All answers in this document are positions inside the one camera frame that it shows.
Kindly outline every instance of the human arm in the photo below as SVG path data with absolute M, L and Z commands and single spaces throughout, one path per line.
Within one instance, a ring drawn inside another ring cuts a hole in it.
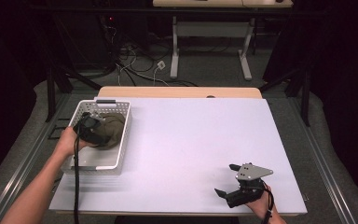
M 259 218 L 264 219 L 267 211 L 269 210 L 269 194 L 264 191 L 260 199 L 246 204 Z M 286 224 L 283 218 L 278 213 L 278 210 L 274 204 L 272 208 L 272 214 L 269 218 L 268 224 Z
M 54 185 L 56 174 L 66 158 L 74 154 L 74 143 L 76 133 L 72 127 L 62 131 L 53 153 L 45 165 L 22 192 L 22 194 L 11 205 L 1 223 L 40 223 L 45 211 L 48 209 L 50 193 Z M 79 142 L 79 148 L 87 146 L 84 141 Z

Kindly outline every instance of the power outlet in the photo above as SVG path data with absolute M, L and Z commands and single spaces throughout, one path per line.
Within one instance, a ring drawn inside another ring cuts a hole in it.
M 159 70 L 162 70 L 165 68 L 165 62 L 159 61 L 159 63 L 157 63 L 157 66 L 158 66 Z

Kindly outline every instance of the white desk leg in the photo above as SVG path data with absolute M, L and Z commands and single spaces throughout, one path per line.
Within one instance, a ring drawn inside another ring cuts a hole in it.
M 252 32 L 254 27 L 249 23 L 248 28 L 246 29 L 246 37 L 245 41 L 243 42 L 242 49 L 238 50 L 238 54 L 240 55 L 241 67 L 243 75 L 245 76 L 245 80 L 252 80 L 251 70 L 249 69 L 248 61 L 246 60 L 246 51 L 249 48 L 249 42 L 252 38 Z
M 178 35 L 176 27 L 176 17 L 173 17 L 172 22 L 172 40 L 173 40 L 173 54 L 171 61 L 171 78 L 178 77 L 178 65 L 179 65 L 179 49 L 178 49 Z

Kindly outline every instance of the gray floor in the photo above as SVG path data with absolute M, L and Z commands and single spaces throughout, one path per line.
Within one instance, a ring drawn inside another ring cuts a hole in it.
M 258 38 L 256 55 L 248 53 L 248 62 L 254 79 L 245 81 L 241 74 L 240 60 L 237 50 L 241 48 L 238 39 L 221 38 L 184 38 L 180 41 L 180 62 L 178 79 L 191 81 L 199 86 L 222 87 L 260 87 L 263 85 L 262 75 L 272 51 L 275 37 Z M 152 46 L 148 52 L 157 59 L 168 52 L 160 45 Z M 137 60 L 132 67 L 137 70 L 147 68 L 151 61 L 137 52 Z M 158 71 L 156 78 L 169 80 L 171 54 L 163 57 L 167 67 Z M 154 68 L 143 73 L 153 76 Z M 139 86 L 152 86 L 153 82 L 133 78 Z M 118 85 L 118 72 L 94 79 L 101 85 Z M 50 123 L 47 117 L 47 88 L 43 82 L 34 89 L 37 92 L 37 103 L 32 116 L 24 126 L 16 143 L 7 154 L 0 167 L 0 212 L 5 212 L 7 203 L 15 198 L 43 166 L 51 153 L 56 140 L 48 140 L 47 133 L 57 126 L 65 126 L 72 117 L 80 100 L 92 99 L 97 91 L 83 83 L 72 80 L 75 90 L 72 94 L 58 92 L 58 113 Z M 131 80 L 125 73 L 120 75 L 121 85 L 131 86 Z M 281 84 L 263 96 L 268 100 L 271 113 L 277 124 L 283 146 L 291 162 L 300 190 L 308 199 L 305 201 L 308 213 L 298 217 L 286 217 L 288 223 L 358 223 L 358 188 L 353 184 L 345 167 L 337 158 L 331 146 L 329 132 L 324 120 L 323 105 L 312 95 L 310 98 L 310 128 L 301 122 L 298 116 L 298 100 L 286 98 L 282 93 L 286 84 Z M 17 187 L 9 185 L 20 180 Z M 13 195 L 7 195 L 13 189 Z M 81 223 L 113 223 L 115 217 L 83 215 Z M 47 211 L 44 223 L 71 223 L 70 215 L 58 215 Z M 255 217 L 240 217 L 241 223 L 259 223 Z

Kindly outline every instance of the metal stand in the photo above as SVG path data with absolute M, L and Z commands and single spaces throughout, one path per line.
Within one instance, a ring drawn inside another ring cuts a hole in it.
M 251 71 L 246 60 L 246 51 L 254 30 L 253 21 L 251 22 L 199 22 L 199 21 L 177 21 L 173 17 L 172 21 L 172 42 L 173 53 L 171 63 L 171 78 L 178 77 L 179 48 L 178 36 L 222 36 L 222 37 L 244 37 L 242 49 L 238 51 L 241 61 L 243 76 L 246 80 L 252 80 Z

